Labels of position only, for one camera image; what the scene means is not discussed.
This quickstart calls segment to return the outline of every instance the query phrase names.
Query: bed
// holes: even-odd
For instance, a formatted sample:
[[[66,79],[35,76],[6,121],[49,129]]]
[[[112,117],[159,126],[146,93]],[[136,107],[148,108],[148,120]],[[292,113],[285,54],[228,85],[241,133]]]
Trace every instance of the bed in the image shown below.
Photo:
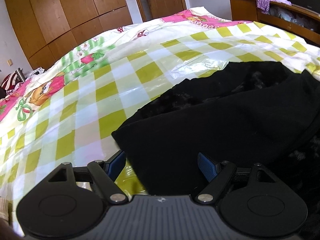
[[[227,63],[281,61],[320,80],[320,49],[258,22],[231,22],[203,7],[104,32],[0,101],[0,196],[19,200],[62,162],[107,160],[127,118],[185,78]],[[143,186],[127,163],[116,183],[129,196]]]

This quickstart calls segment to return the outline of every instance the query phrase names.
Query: grey ribbed panel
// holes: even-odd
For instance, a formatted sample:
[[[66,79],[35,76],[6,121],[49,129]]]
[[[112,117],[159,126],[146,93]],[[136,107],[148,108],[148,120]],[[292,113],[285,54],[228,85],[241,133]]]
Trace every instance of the grey ribbed panel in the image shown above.
[[[298,240],[296,236],[287,240]],[[26,240],[35,240],[30,236]],[[136,195],[111,207],[101,223],[72,240],[253,240],[226,226],[211,206],[189,196]]]

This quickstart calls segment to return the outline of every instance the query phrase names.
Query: blue plastic part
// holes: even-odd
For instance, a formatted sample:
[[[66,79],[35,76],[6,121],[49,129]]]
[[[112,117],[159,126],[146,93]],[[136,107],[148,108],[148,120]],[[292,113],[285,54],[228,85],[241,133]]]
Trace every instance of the blue plastic part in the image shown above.
[[[125,167],[125,152],[122,151],[109,164],[107,175],[110,177],[110,179],[112,179],[112,181],[115,181],[124,167]]]
[[[198,167],[208,182],[211,182],[218,175],[216,165],[202,153],[198,154]]]

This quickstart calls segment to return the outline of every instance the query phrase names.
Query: wooden wardrobe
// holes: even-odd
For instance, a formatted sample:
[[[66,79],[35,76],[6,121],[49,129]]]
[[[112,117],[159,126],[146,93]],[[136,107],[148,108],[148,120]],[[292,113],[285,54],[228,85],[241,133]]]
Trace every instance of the wooden wardrobe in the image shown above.
[[[48,69],[88,39],[132,24],[125,0],[5,0],[31,67]]]

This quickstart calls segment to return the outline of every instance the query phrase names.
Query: cartoon girl print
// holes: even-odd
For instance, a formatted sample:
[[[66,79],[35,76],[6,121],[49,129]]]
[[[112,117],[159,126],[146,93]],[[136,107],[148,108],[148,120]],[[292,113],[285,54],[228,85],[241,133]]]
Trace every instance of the cartoon girl print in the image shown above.
[[[190,17],[186,17],[186,19],[190,20],[190,21],[195,21],[195,22],[207,22],[208,20],[201,17],[201,16],[196,16],[196,15],[192,15]]]
[[[54,78],[26,94],[26,101],[30,97],[29,103],[41,106],[49,97],[64,87],[63,75],[64,72],[59,72]]]

